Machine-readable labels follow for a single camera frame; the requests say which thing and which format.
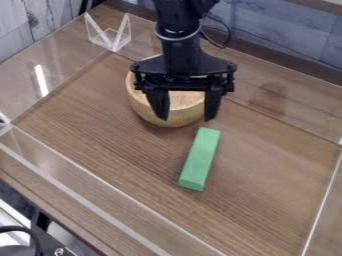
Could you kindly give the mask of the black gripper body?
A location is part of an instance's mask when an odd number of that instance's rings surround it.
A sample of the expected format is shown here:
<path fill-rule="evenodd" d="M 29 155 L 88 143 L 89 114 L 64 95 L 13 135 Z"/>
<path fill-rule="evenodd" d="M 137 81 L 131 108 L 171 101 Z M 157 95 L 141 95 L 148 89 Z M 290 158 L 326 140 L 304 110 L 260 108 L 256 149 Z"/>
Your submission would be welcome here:
<path fill-rule="evenodd" d="M 169 91 L 218 91 L 222 95 L 235 89 L 236 64 L 200 51 L 195 57 L 164 54 L 133 62 L 133 87 L 144 94 L 167 94 Z"/>

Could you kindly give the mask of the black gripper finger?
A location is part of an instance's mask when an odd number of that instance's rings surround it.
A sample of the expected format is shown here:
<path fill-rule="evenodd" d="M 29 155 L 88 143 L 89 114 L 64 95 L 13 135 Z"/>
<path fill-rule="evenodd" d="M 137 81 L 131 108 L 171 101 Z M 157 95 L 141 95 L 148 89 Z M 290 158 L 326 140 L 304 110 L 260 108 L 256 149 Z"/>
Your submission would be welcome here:
<path fill-rule="evenodd" d="M 148 89 L 145 97 L 155 115 L 159 119 L 165 120 L 169 113 L 169 95 L 165 90 Z"/>
<path fill-rule="evenodd" d="M 204 120 L 210 121 L 216 117 L 220 106 L 222 92 L 218 88 L 211 88 L 204 94 Z"/>

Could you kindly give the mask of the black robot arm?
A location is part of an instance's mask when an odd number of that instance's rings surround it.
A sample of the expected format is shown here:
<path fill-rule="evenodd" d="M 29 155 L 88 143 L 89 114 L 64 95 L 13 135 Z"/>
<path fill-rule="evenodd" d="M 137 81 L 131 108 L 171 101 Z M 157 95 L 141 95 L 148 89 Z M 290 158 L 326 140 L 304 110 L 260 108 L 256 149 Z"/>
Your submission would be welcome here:
<path fill-rule="evenodd" d="M 220 0 L 152 0 L 153 32 L 161 54 L 131 64 L 133 87 L 141 91 L 159 119 L 169 113 L 169 91 L 204 92 L 204 120 L 216 117 L 222 97 L 235 90 L 234 62 L 207 54 L 200 46 L 203 19 Z"/>

